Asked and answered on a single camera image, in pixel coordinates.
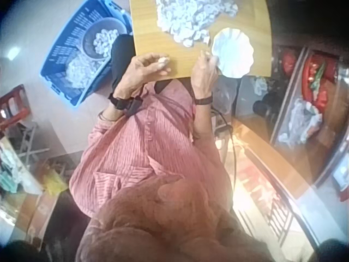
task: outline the green vegetable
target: green vegetable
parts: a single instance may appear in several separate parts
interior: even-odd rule
[[[314,101],[316,101],[318,96],[318,90],[320,89],[320,80],[322,78],[323,72],[325,71],[325,67],[326,67],[325,63],[322,63],[322,65],[320,66],[319,70],[315,75],[314,82],[311,83],[310,85],[310,89],[312,90],[312,96]]]

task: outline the red chair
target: red chair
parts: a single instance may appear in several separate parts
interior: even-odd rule
[[[30,109],[24,105],[21,98],[21,91],[25,93],[24,85],[19,85],[13,88],[12,91],[6,95],[0,97],[0,132],[5,131],[6,128],[12,126],[18,121],[25,119],[30,114]],[[17,107],[16,113],[11,111],[11,99],[14,100]]]

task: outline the tile floor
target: tile floor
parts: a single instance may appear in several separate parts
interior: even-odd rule
[[[84,0],[19,0],[1,24],[0,96],[24,84],[33,120],[39,125],[37,144],[49,147],[46,157],[83,150],[97,114],[107,104],[108,81],[77,109],[66,105],[40,78],[39,73],[60,31]],[[114,0],[129,10],[128,0]],[[9,61],[8,51],[19,55]]]

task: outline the wooden cutting board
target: wooden cutting board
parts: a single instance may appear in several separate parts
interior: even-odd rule
[[[231,18],[221,14],[209,27],[211,44],[214,36],[223,28],[242,30],[254,48],[254,64],[250,75],[270,76],[272,67],[272,36],[270,19],[265,0],[239,0],[239,13]],[[170,55],[172,72],[163,79],[184,78],[191,75],[192,67],[200,50],[210,50],[204,43],[185,47],[176,43],[172,36],[157,26],[155,0],[130,0],[133,31],[137,55],[147,52],[164,52]]]

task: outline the black pants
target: black pants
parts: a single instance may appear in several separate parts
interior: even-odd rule
[[[113,91],[121,81],[122,76],[125,74],[127,67],[129,66],[131,59],[136,56],[135,42],[132,35],[122,34],[114,42],[111,50],[111,71],[113,77],[112,89]],[[194,97],[194,93],[191,88],[190,79],[179,79],[190,95]],[[155,84],[155,92],[159,94],[164,88],[171,82],[171,79],[158,81]]]

